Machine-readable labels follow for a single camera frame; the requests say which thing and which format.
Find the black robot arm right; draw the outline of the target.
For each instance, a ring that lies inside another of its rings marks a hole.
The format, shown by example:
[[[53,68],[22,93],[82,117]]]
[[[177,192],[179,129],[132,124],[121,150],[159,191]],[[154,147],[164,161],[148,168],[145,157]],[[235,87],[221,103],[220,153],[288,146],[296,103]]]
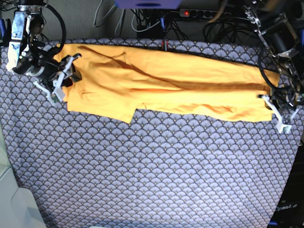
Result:
[[[17,10],[10,36],[6,43],[8,47],[8,63],[6,68],[18,75],[26,74],[36,78],[34,85],[46,94],[46,99],[54,105],[65,98],[64,87],[70,87],[79,82],[82,76],[75,69],[73,62],[81,57],[77,53],[66,56],[61,61],[54,59],[66,43],[66,26],[60,14],[47,2],[42,0],[14,1]],[[38,40],[42,34],[44,20],[43,8],[49,9],[58,19],[62,30],[62,38],[58,47],[52,47],[48,51],[43,50],[45,44]]]

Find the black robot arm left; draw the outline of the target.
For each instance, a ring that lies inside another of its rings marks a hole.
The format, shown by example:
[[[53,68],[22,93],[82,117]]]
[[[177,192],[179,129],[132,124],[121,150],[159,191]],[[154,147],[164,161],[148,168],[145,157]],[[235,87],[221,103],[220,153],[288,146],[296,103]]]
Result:
[[[259,95],[277,118],[279,133],[289,133],[291,122],[304,105],[304,45],[302,35],[289,22],[286,12],[295,4],[293,0],[246,0],[243,11],[255,26],[254,32],[264,45],[258,55],[258,68],[270,87],[269,95]],[[288,83],[274,85],[262,67],[264,54],[270,55]]]

